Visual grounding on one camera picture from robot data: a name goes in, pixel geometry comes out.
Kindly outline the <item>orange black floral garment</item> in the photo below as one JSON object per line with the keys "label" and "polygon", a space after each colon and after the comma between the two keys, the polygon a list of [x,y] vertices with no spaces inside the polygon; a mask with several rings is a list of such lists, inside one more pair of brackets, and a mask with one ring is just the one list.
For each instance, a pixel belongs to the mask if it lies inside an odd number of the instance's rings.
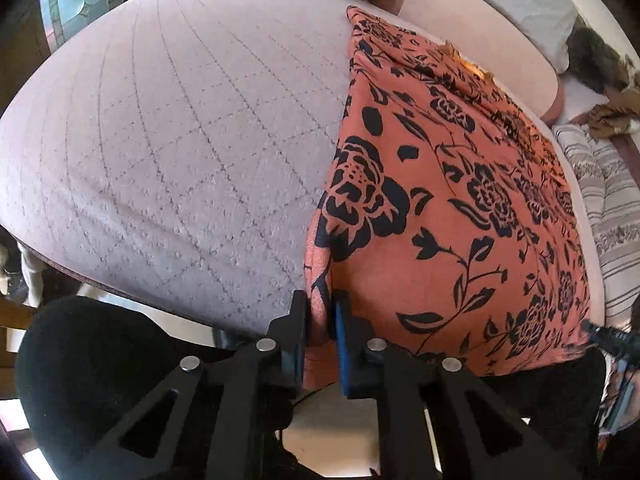
{"label": "orange black floral garment", "polygon": [[338,376],[337,300],[416,358],[501,376],[580,358],[594,304],[541,128],[454,48],[346,11],[348,89],[308,230],[305,384]]}

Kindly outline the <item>striped white brown cloth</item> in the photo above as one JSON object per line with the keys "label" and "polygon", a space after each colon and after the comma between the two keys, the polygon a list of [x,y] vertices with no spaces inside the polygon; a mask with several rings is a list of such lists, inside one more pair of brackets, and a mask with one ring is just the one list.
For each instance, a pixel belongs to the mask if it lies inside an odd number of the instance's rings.
{"label": "striped white brown cloth", "polygon": [[578,125],[552,128],[574,171],[596,245],[607,326],[630,330],[639,297],[639,187],[608,139]]}

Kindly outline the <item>pink bolster cushion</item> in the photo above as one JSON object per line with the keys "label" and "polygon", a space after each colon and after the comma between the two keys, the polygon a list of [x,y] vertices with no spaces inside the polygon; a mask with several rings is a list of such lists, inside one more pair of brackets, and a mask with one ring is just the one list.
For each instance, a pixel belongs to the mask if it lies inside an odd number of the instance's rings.
{"label": "pink bolster cushion", "polygon": [[546,124],[561,115],[564,90],[555,69],[515,25],[484,0],[376,0],[375,4],[451,42]]}

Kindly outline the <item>dark furry item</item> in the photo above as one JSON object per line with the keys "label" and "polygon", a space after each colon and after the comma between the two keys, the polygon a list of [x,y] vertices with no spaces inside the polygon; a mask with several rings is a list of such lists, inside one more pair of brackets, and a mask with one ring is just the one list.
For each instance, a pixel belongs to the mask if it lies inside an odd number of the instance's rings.
{"label": "dark furry item", "polygon": [[626,61],[593,29],[576,25],[567,39],[567,71],[594,92],[622,91],[632,81]]}

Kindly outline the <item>brown crumpled cloth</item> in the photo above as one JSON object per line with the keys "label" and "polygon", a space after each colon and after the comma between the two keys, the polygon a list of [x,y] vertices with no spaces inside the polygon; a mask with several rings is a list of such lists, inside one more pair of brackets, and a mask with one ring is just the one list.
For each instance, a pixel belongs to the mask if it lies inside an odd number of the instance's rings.
{"label": "brown crumpled cloth", "polygon": [[639,132],[640,93],[626,89],[605,104],[599,104],[588,115],[589,132],[596,139]]}

